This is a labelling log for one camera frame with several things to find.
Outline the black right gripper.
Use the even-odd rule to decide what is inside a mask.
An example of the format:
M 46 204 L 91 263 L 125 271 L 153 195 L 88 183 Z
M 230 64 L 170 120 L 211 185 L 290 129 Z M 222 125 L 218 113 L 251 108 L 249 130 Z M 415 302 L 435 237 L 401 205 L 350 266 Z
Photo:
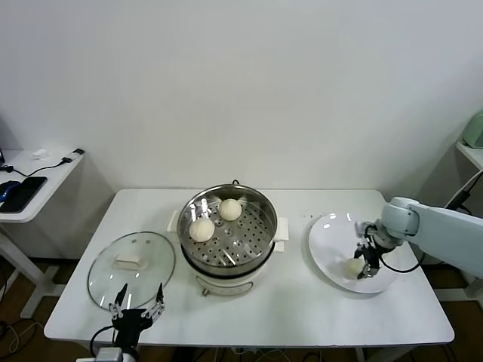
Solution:
M 372 278 L 377 275 L 380 270 L 380 256 L 381 249 L 372 238 L 367 238 L 365 243 L 357 243 L 354 258 L 362 259 L 366 262 L 357 275 L 358 280 Z

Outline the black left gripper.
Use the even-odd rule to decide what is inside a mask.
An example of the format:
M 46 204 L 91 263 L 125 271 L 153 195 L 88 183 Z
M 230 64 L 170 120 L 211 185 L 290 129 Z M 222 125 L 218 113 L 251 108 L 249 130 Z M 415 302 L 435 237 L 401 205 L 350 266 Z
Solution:
M 128 285 L 118 291 L 114 302 L 109 303 L 112 325 L 117 331 L 114 345 L 138 345 L 140 334 L 150 328 L 150 318 L 159 318 L 165 310 L 163 283 L 159 284 L 153 304 L 145 308 L 124 309 L 121 306 Z

